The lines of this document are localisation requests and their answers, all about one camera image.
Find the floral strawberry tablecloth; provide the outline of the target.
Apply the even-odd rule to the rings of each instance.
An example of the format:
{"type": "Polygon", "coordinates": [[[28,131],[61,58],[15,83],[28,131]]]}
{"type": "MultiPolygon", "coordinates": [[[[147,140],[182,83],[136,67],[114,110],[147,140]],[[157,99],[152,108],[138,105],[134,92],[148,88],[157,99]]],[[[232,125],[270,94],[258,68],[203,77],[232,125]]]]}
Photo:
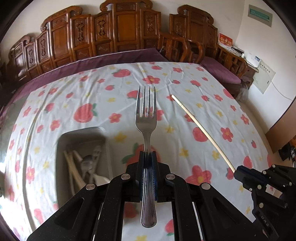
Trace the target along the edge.
{"type": "Polygon", "coordinates": [[[97,173],[113,178],[137,161],[143,138],[135,126],[135,105],[156,100],[152,150],[160,162],[188,183],[213,185],[246,217],[250,192],[207,137],[174,101],[177,97],[210,133],[231,163],[268,167],[268,151],[245,107],[197,64],[125,63],[67,74],[14,103],[1,132],[5,195],[1,214],[14,235],[26,240],[62,205],[58,188],[70,195],[67,162],[58,159],[63,134],[90,128],[103,138],[97,173]]]}

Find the grey metal utensil tray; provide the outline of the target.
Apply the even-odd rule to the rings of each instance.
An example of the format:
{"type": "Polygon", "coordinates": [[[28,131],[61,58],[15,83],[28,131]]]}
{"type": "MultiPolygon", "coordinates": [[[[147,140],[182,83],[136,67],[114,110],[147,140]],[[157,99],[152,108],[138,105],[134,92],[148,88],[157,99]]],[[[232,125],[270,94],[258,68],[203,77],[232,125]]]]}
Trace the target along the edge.
{"type": "MultiPolygon", "coordinates": [[[[85,156],[92,155],[96,146],[101,147],[101,154],[97,164],[96,174],[111,180],[113,178],[113,171],[111,167],[110,148],[107,132],[104,128],[84,128],[70,131],[60,136],[56,151],[56,189],[57,201],[60,207],[73,197],[71,195],[69,185],[68,165],[63,151],[73,153],[74,162],[80,175],[82,176],[80,163],[85,156]]],[[[87,173],[84,182],[88,184],[88,180],[89,174],[87,173]]],[[[78,188],[74,180],[73,182],[75,192],[77,193],[81,189],[78,188]]]]}

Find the purple seat cushion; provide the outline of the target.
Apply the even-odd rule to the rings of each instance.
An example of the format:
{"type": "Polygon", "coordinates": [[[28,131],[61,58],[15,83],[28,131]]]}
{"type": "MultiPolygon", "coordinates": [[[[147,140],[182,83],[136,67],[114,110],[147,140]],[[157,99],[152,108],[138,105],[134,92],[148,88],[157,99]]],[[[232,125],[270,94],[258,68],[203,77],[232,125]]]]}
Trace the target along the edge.
{"type": "Polygon", "coordinates": [[[214,58],[204,57],[200,63],[220,83],[240,84],[241,80],[214,58]]]}

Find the small steel spoon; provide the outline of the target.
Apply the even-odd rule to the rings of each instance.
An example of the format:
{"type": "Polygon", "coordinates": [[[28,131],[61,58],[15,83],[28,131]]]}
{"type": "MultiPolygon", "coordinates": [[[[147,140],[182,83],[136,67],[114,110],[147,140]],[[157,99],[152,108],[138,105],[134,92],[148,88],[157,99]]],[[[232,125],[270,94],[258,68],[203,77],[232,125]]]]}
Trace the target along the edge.
{"type": "Polygon", "coordinates": [[[89,174],[88,182],[92,181],[92,167],[93,167],[93,156],[92,155],[85,156],[80,163],[83,180],[85,180],[86,174],[88,173],[89,174]]]}

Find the wooden chopstick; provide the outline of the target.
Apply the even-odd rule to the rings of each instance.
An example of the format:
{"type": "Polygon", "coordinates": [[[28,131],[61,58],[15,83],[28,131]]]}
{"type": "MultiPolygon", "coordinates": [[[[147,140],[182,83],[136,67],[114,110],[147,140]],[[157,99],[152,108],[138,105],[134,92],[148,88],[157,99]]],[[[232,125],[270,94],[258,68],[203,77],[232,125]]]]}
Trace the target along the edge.
{"type": "Polygon", "coordinates": [[[222,149],[219,147],[217,142],[211,137],[211,135],[206,131],[206,129],[201,125],[201,123],[194,117],[194,115],[187,109],[182,102],[179,101],[179,99],[175,96],[171,96],[172,99],[177,102],[177,104],[182,108],[182,110],[193,120],[193,122],[197,125],[197,127],[202,131],[202,133],[208,138],[208,140],[211,142],[211,144],[215,147],[217,152],[221,155],[221,157],[224,159],[228,167],[231,169],[231,171],[234,173],[236,171],[233,164],[230,162],[228,157],[225,155],[225,153],[222,151],[222,149]]]}

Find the steel fork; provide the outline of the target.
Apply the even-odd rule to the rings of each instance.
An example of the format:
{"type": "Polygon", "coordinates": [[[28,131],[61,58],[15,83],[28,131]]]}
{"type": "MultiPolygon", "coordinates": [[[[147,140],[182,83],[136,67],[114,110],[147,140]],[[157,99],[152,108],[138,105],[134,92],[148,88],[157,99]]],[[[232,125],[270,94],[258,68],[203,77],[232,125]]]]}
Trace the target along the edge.
{"type": "Polygon", "coordinates": [[[135,109],[135,125],[143,136],[144,152],[146,153],[140,221],[143,227],[151,228],[157,223],[151,160],[151,135],[157,126],[157,97],[155,88],[146,89],[145,86],[139,87],[135,109]]]}

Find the white plastic ladle spoon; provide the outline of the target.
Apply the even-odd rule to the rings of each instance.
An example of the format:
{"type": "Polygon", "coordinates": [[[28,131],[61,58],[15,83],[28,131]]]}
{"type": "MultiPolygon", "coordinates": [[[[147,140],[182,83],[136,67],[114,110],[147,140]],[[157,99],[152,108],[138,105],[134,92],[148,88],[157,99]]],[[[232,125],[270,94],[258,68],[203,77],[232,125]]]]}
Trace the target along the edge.
{"type": "Polygon", "coordinates": [[[100,159],[100,154],[101,154],[101,147],[96,146],[93,150],[92,153],[92,167],[89,170],[89,182],[90,183],[95,183],[97,186],[104,185],[110,182],[110,180],[104,176],[99,176],[96,174],[96,168],[98,161],[100,159]]]}

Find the red paper box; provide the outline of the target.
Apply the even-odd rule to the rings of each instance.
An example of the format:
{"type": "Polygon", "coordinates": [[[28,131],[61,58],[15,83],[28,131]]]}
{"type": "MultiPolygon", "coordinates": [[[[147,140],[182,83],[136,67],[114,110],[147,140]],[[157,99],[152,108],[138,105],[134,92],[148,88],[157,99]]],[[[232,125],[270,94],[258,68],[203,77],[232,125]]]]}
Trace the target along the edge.
{"type": "Polygon", "coordinates": [[[224,35],[223,33],[218,34],[218,44],[225,49],[231,49],[233,45],[233,39],[224,35]]]}

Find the carved wooden bench backrest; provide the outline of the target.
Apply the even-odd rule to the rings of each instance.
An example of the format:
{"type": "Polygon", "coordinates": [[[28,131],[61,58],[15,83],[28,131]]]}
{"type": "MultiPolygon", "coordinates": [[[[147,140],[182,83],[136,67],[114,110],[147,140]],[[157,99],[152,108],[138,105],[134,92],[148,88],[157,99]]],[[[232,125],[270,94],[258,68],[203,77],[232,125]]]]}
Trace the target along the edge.
{"type": "MultiPolygon", "coordinates": [[[[58,67],[90,57],[140,49],[157,49],[161,13],[151,1],[104,1],[96,15],[79,6],[62,9],[41,24],[37,37],[23,36],[9,51],[10,81],[26,83],[58,67]]],[[[189,5],[169,16],[169,34],[199,42],[205,56],[216,51],[213,17],[189,5]]]]}

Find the green wall sign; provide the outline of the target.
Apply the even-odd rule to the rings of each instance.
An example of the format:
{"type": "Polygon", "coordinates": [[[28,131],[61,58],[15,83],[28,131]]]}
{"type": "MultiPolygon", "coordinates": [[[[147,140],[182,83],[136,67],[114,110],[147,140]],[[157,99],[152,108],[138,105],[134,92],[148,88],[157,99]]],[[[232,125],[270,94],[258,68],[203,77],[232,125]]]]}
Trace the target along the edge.
{"type": "Polygon", "coordinates": [[[248,17],[255,19],[269,27],[272,27],[273,15],[263,9],[256,6],[248,6],[248,17]]]}

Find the white wall panel box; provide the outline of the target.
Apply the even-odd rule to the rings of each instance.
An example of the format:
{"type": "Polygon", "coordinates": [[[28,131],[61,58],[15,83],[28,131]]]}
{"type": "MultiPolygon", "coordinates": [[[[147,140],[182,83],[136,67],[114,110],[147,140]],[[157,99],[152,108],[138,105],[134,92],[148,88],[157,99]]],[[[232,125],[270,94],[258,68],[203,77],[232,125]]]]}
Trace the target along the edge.
{"type": "Polygon", "coordinates": [[[273,71],[263,60],[260,61],[258,72],[253,77],[253,84],[264,94],[271,84],[275,71],[273,71]]]}

